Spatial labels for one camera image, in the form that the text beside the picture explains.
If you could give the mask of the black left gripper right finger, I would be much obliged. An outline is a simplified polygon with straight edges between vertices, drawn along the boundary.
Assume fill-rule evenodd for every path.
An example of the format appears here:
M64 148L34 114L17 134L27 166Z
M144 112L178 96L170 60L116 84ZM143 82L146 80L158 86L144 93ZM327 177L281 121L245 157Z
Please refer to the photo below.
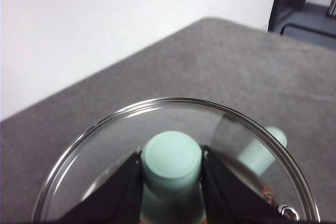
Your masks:
M295 223L245 185L207 145L201 188L208 223Z

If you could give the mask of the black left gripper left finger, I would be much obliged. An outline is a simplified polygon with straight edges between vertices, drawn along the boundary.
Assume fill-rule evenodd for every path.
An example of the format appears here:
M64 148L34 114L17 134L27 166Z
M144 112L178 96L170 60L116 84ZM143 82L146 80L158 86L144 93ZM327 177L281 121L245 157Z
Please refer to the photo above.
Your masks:
M133 153L97 190L58 223L139 223L143 196L142 163Z

